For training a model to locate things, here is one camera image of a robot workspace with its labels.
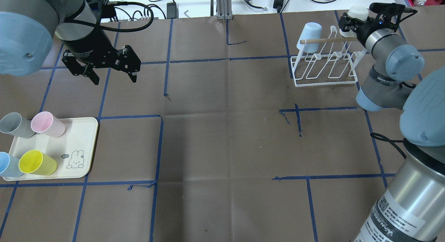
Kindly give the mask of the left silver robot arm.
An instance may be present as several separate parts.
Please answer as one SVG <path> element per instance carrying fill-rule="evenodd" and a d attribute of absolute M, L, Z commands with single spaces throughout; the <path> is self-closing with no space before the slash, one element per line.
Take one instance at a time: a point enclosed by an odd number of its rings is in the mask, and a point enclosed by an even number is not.
<path fill-rule="evenodd" d="M 54 36 L 65 45 L 62 62 L 74 76 L 89 78 L 95 85 L 99 76 L 94 69 L 111 68 L 137 81 L 141 61 L 133 48 L 121 50 L 104 33 L 135 32 L 100 25 L 114 17 L 115 7 L 128 5 L 108 0 L 1 0 L 1 75 L 28 76 L 43 65 Z"/>

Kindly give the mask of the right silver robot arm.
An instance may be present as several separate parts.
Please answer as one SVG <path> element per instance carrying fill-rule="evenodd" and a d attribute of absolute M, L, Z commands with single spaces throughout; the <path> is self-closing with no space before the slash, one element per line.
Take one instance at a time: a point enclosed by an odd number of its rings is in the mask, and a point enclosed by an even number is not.
<path fill-rule="evenodd" d="M 342 33 L 353 31 L 375 64 L 362 84 L 357 103 L 378 112 L 402 110 L 399 129 L 407 154 L 353 242 L 435 242 L 444 230 L 444 68 L 418 85 L 408 84 L 424 68 L 424 58 L 396 34 L 417 10 L 401 4 L 352 7 L 339 21 Z"/>

